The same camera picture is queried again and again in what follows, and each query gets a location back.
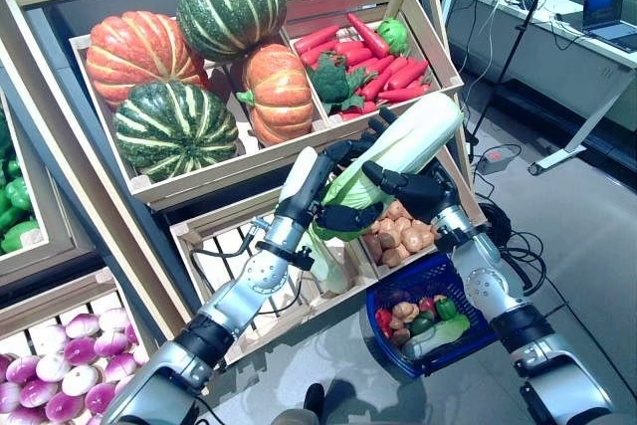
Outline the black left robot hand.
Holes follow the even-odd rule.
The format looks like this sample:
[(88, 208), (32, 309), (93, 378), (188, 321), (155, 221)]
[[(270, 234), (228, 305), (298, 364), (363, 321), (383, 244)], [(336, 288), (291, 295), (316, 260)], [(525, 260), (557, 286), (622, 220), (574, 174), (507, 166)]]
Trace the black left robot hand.
[(342, 178), (355, 160), (379, 143), (381, 134), (396, 120), (397, 115), (383, 107), (379, 117), (368, 122), (368, 130), (360, 138), (338, 141), (322, 153), (305, 148), (283, 186), (269, 234), (300, 237), (315, 219), (319, 219), (322, 227), (336, 232), (355, 233), (369, 227), (383, 210), (381, 202), (324, 206), (323, 190), (331, 174)]

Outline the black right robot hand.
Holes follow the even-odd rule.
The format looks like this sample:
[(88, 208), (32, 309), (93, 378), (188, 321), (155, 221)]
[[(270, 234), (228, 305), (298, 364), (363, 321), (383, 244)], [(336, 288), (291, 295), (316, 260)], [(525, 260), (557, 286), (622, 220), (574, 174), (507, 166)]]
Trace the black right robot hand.
[(418, 220), (430, 223), (443, 210), (460, 206), (460, 196), (453, 177), (434, 158), (422, 171), (399, 173), (368, 160), (362, 165), (365, 176), (381, 191), (397, 199)]

